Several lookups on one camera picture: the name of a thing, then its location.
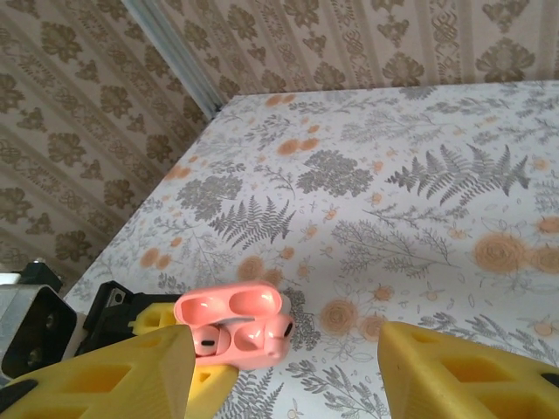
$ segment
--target orange flower print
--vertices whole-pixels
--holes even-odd
[[[264,273],[264,261],[258,256],[245,258],[237,268],[239,281],[252,281]]]
[[[538,271],[559,274],[559,247],[544,246],[536,249],[530,258],[530,264]]]
[[[384,163],[382,161],[373,161],[371,167],[375,175],[378,175],[380,171],[383,169]]]
[[[359,333],[369,342],[378,342],[378,338],[381,335],[381,327],[387,320],[388,319],[386,317],[380,316],[376,313],[372,316],[366,317],[359,325]]]
[[[166,181],[172,181],[173,179],[175,179],[179,172],[182,170],[183,168],[181,168],[180,164],[175,165],[164,177],[164,179]]]
[[[295,100],[296,96],[297,95],[295,93],[290,93],[286,97],[283,98],[282,102],[283,103],[291,103]]]
[[[332,258],[332,253],[334,253],[334,247],[328,245],[324,249],[321,249],[321,255],[326,256],[327,258]]]
[[[287,419],[299,419],[299,415],[303,416],[303,413],[297,408],[297,401],[293,399],[293,409],[287,411]]]
[[[320,320],[326,334],[342,337],[355,326],[357,308],[349,301],[335,299],[322,308]]]
[[[171,240],[171,247],[177,247],[182,241],[182,237],[175,237],[173,240]]]
[[[373,194],[373,196],[370,198],[370,201],[373,203],[373,205],[378,205],[379,203],[381,203],[381,201],[383,200],[383,196],[381,194]]]
[[[535,158],[532,161],[532,168],[534,168],[534,170],[545,171],[549,168],[549,161],[541,157]]]
[[[545,216],[537,224],[542,234],[559,234],[559,216]]]
[[[287,140],[283,142],[278,147],[278,154],[279,155],[292,155],[297,151],[299,148],[299,140],[292,138],[291,140]]]
[[[314,267],[308,265],[309,260],[310,257],[304,258],[302,262],[299,262],[299,268],[297,268],[297,276],[306,281],[309,280],[311,271],[314,271]]]
[[[469,231],[471,231],[471,229],[458,229],[456,227],[456,223],[446,226],[446,234],[448,234],[448,236],[450,238],[453,238],[454,240],[464,240],[466,237],[471,237],[468,234]]]
[[[262,279],[268,281],[274,286],[278,286],[283,280],[283,272],[281,271],[281,269],[268,269],[266,272],[264,272]]]
[[[335,216],[338,214],[338,209],[340,207],[335,207],[333,204],[330,205],[330,209],[323,209],[322,212],[325,213],[326,215],[324,216],[324,219],[322,220],[322,222],[326,222],[326,221],[332,221]]]
[[[421,297],[425,297],[429,301],[437,301],[438,295],[445,290],[433,290],[431,284],[427,283],[427,291],[420,294]]]
[[[308,150],[312,150],[313,148],[315,148],[316,146],[318,146],[319,143],[319,139],[318,138],[309,138],[308,140],[304,140],[299,148],[302,151],[308,151]]]
[[[519,319],[526,321],[528,327],[532,327],[534,332],[543,338],[548,338],[553,333],[559,333],[559,319],[550,320],[547,315],[543,319]]]
[[[190,174],[192,170],[190,168],[181,168],[181,170],[176,175],[177,179],[184,179],[186,176]]]
[[[159,259],[157,259],[157,263],[155,264],[155,266],[157,267],[157,269],[163,270],[167,266],[169,266],[170,262],[171,262],[171,256],[163,255]]]
[[[149,268],[159,258],[159,249],[152,247],[146,250],[140,259],[140,266],[142,268]]]
[[[280,94],[274,94],[266,101],[266,106],[272,107],[276,106],[281,102],[282,96]]]
[[[390,285],[378,285],[373,292],[373,300],[375,301],[390,301],[394,295],[394,288]]]
[[[303,238],[299,241],[307,241],[310,240],[311,238],[314,237],[314,235],[318,232],[318,228],[316,226],[316,224],[313,224],[312,222],[308,222],[308,226],[305,229],[301,229],[301,232],[305,235],[303,236]]]
[[[526,248],[516,237],[493,233],[476,243],[473,255],[480,268],[495,273],[509,273],[524,265]]]
[[[284,247],[283,250],[279,253],[279,257],[285,260],[289,260],[295,254],[295,249],[293,247]]]

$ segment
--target pink earbud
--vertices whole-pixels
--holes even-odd
[[[197,356],[223,353],[231,344],[231,336],[223,327],[202,326],[192,331],[194,352]]]
[[[293,331],[293,319],[283,313],[272,317],[264,328],[264,351],[271,358],[281,358],[289,345],[289,336]]]

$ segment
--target gray fern print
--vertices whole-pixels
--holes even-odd
[[[555,171],[551,171],[552,176],[559,180]],[[535,187],[535,207],[542,214],[559,212],[559,181],[553,179],[534,183]]]
[[[243,250],[267,238],[270,239],[270,244],[279,235],[286,238],[295,211],[291,214],[287,213],[289,201],[278,210],[269,197],[266,199],[267,204],[264,209],[256,202],[254,196],[251,197],[248,206],[244,201],[241,201],[237,209],[232,205],[227,214],[223,212],[213,219],[209,226],[227,243],[234,240],[232,248],[242,243]]]
[[[518,328],[507,331],[484,314],[467,319],[466,323],[468,326],[462,327],[450,314],[435,313],[432,317],[422,317],[419,325],[559,367],[559,352],[544,339],[537,339]]]
[[[286,129],[291,126],[291,122],[277,114],[268,116],[262,124],[258,124],[245,135],[245,139],[253,141],[259,140],[258,151],[271,145],[281,136]]]
[[[208,168],[215,175],[221,175],[223,173],[239,173],[246,170],[244,163],[235,163],[233,160],[214,161],[208,165]]]
[[[497,127],[497,132],[483,131],[474,135],[473,142],[480,146],[492,141],[502,141],[506,139],[508,143],[522,143],[525,141],[537,141],[542,145],[549,144],[550,141],[559,137],[559,125],[552,120],[543,118],[533,118],[533,126],[506,126]]]
[[[261,173],[265,178],[270,181],[276,182],[274,189],[285,189],[291,191],[293,199],[295,199],[295,189],[293,189],[293,175],[289,172],[284,172],[283,168],[274,170],[268,165],[258,165],[254,167],[255,172]]]
[[[251,145],[247,144],[247,139],[244,137],[237,137],[231,133],[215,133],[213,135],[201,135],[196,142],[193,151],[201,157],[220,156],[220,158],[234,159],[238,155],[246,153],[251,149]]]
[[[373,180],[368,170],[355,168],[357,160],[348,159],[337,150],[316,152],[305,161],[305,166],[311,170],[297,180],[297,187],[305,194],[323,189],[334,197],[348,192],[356,197],[367,191]]]
[[[211,220],[221,210],[223,200],[234,200],[243,181],[233,175],[209,176],[203,182],[190,181],[176,195],[185,210],[195,210],[195,220]]]
[[[314,315],[305,313],[305,294],[303,291],[294,290],[289,287],[283,293],[291,301],[291,312],[295,320],[295,331],[291,337],[291,348],[298,351],[305,347],[307,351],[312,351],[321,339],[321,333],[314,327]]]
[[[209,231],[198,235],[192,229],[183,240],[180,259],[190,269],[190,281],[195,288],[220,284],[222,273],[234,258],[232,251],[220,249],[218,240]]]
[[[415,147],[437,139],[447,126],[454,127],[454,124],[434,122],[426,113],[392,115],[373,110],[364,123],[345,124],[340,140],[363,144],[408,137],[410,145]]]
[[[191,289],[184,282],[177,282],[174,275],[165,272],[161,272],[157,277],[157,288],[165,294],[184,294]]]
[[[161,208],[163,208],[163,201],[150,196],[143,202],[140,209],[136,211],[136,213],[151,214],[152,212],[161,210]]]
[[[415,205],[411,205],[406,211],[398,211],[397,208],[399,204],[392,203],[386,208],[381,209],[371,209],[363,210],[367,214],[371,214],[376,217],[378,221],[385,224],[391,229],[397,227],[397,223],[405,223],[412,229],[419,230],[418,222],[430,222],[430,223],[448,223],[449,219],[452,217],[454,219],[464,218],[468,211],[462,207],[456,207],[455,209],[449,209],[445,212],[439,212],[435,207],[429,207],[427,209],[419,209]]]
[[[347,248],[342,270],[349,274],[383,264],[386,271],[402,272],[408,278],[425,278],[434,264],[455,267],[449,259],[450,243],[433,229],[422,229],[410,237],[400,230],[382,230],[368,220],[340,221],[332,230],[332,237]],[[433,258],[419,256],[420,247],[427,247]]]
[[[406,187],[408,192],[417,185],[418,196],[426,190],[427,199],[443,192],[440,205],[453,196],[459,196],[459,204],[466,205],[474,197],[496,189],[508,196],[511,187],[517,182],[528,189],[530,180],[525,172],[527,155],[513,165],[508,146],[505,146],[505,152],[498,161],[487,151],[469,144],[468,147],[473,152],[471,161],[442,145],[442,161],[428,151],[425,154],[426,165],[414,157],[411,168],[402,166],[402,173],[395,172],[386,182],[395,183],[400,188]]]
[[[330,112],[330,108],[324,102],[292,102],[288,105],[289,110],[299,115],[322,115]]]
[[[339,412],[344,419],[359,419],[362,415],[375,419],[390,417],[388,409],[377,393],[370,391],[362,381],[354,384],[337,365],[317,371],[311,361],[291,362],[286,371],[300,379],[305,391],[322,394],[324,405]]]
[[[242,371],[231,394],[217,413],[223,419],[273,419],[273,408],[284,383],[270,391],[273,368],[260,380],[252,371]]]
[[[189,222],[184,218],[169,220],[161,216],[154,218],[154,226],[161,234],[168,234],[171,231],[174,231],[175,233],[184,233],[186,230],[190,230],[192,228]]]
[[[516,113],[520,118],[539,115],[548,111],[555,112],[559,107],[559,94],[552,86],[539,85],[537,89],[530,91],[529,98],[522,103],[523,110]]]
[[[437,102],[435,105],[428,106],[425,110],[433,113],[462,113],[463,115],[483,116],[496,109],[509,109],[508,103],[504,99],[474,99],[462,98],[453,103]]]

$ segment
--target patterned wallpaper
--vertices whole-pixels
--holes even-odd
[[[0,5],[0,263],[69,286],[204,117],[120,0]]]
[[[160,0],[238,93],[559,78],[556,0]]]

